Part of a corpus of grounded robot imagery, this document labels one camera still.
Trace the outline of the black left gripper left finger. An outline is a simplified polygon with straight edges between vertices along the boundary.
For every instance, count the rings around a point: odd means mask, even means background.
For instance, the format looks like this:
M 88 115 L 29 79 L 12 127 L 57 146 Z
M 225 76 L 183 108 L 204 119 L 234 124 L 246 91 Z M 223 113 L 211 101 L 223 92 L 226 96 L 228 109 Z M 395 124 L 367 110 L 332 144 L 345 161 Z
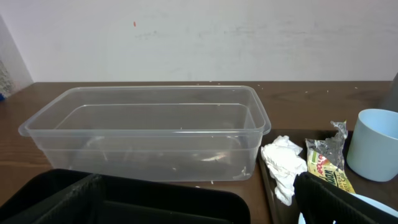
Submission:
M 54 169 L 1 206 L 1 223 L 250 223 L 238 195 Z

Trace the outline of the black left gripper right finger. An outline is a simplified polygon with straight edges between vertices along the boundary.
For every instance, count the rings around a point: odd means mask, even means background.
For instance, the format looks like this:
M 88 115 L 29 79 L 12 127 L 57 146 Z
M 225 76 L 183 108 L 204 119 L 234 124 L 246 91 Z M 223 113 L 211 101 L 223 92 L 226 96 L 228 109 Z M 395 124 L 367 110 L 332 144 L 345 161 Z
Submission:
M 294 190 L 306 223 L 397 223 L 397 217 L 308 172 L 296 176 Z

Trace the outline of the yellow snack wrapper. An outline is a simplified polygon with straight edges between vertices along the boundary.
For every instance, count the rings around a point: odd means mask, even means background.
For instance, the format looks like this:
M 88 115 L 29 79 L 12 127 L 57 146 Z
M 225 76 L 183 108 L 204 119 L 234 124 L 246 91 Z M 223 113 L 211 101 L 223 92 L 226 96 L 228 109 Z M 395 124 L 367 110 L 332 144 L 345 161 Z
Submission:
M 337 133 L 324 140 L 306 139 L 307 170 L 341 190 L 354 194 L 354 188 L 345 173 L 343 149 L 348 137 L 346 121 L 330 122 Z

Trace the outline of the white tissue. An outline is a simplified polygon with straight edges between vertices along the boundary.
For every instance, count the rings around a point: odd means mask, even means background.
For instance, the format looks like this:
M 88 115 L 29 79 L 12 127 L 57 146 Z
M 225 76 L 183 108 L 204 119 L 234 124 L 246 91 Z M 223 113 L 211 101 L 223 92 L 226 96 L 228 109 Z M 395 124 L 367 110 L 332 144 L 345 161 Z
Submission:
M 296 176 L 307 171 L 307 163 L 299 156 L 302 151 L 288 136 L 278 136 L 261 147 L 261 157 L 277 183 L 275 195 L 286 206 L 292 204 Z

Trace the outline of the light blue rice bowl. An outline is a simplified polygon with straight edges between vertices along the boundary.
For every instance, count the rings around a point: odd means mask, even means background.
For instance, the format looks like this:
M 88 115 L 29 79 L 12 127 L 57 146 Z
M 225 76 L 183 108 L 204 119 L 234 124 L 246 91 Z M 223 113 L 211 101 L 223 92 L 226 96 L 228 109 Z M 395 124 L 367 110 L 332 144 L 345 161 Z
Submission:
M 390 214 L 390 215 L 392 215 L 394 217 L 398 217 L 397 210 L 394 210 L 393 208 L 388 207 L 387 205 L 384 205 L 381 202 L 378 202 L 378 201 L 373 200 L 371 198 L 365 197 L 363 195 L 353 194 L 353 193 L 351 193 L 351 194 L 354 195 L 355 197 L 359 198 L 360 200 L 372 205 L 373 207 L 376 207 L 376 208 L 382 210 L 383 212 L 386 212 L 386 213 L 388 213 L 388 214 Z M 300 215 L 299 215 L 298 224 L 305 224 L 305 219 L 304 219 L 302 213 L 300 213 Z

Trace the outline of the light blue cup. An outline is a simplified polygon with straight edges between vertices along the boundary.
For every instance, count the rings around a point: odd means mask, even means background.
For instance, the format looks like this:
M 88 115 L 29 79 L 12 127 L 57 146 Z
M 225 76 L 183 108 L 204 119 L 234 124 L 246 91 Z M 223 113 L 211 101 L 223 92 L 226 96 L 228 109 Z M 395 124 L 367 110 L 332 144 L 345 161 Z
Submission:
M 346 161 L 366 179 L 392 180 L 397 175 L 397 113 L 382 109 L 359 112 Z

